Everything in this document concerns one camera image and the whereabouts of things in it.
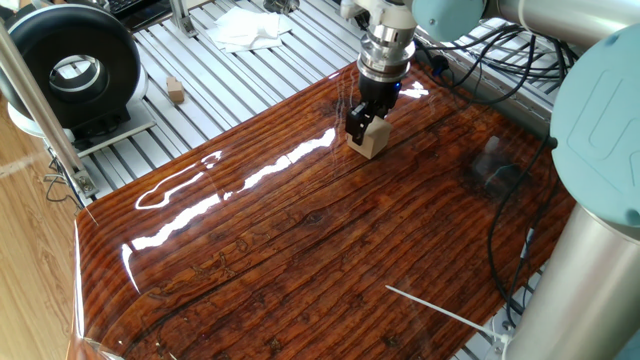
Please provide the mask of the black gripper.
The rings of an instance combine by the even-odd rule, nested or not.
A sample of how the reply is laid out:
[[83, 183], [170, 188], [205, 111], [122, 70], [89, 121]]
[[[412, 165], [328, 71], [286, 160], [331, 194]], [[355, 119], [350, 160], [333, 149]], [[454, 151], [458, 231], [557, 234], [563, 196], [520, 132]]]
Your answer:
[[[353, 143], [361, 146], [364, 141], [365, 132], [369, 124], [373, 121], [374, 114], [384, 119], [389, 109], [395, 106], [401, 90], [401, 82], [380, 82], [360, 74], [358, 87], [363, 102], [348, 112], [345, 131], [351, 136]], [[373, 106], [371, 104], [380, 107], [377, 107], [373, 112]]]

